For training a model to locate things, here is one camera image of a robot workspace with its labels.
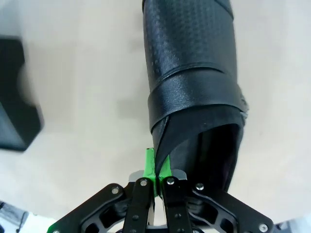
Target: table surface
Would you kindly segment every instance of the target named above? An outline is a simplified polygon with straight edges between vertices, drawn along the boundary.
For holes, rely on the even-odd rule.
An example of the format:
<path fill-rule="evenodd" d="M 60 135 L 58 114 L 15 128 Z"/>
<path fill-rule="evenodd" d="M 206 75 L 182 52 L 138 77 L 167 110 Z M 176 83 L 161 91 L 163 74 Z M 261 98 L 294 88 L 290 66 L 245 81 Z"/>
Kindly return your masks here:
<path fill-rule="evenodd" d="M 311 211 L 310 7 L 233 1 L 250 112 L 229 193 L 275 222 Z M 141 0 L 0 0 L 0 34 L 22 37 L 45 121 L 26 152 L 0 150 L 0 200 L 57 219 L 126 185 L 153 145 Z"/>

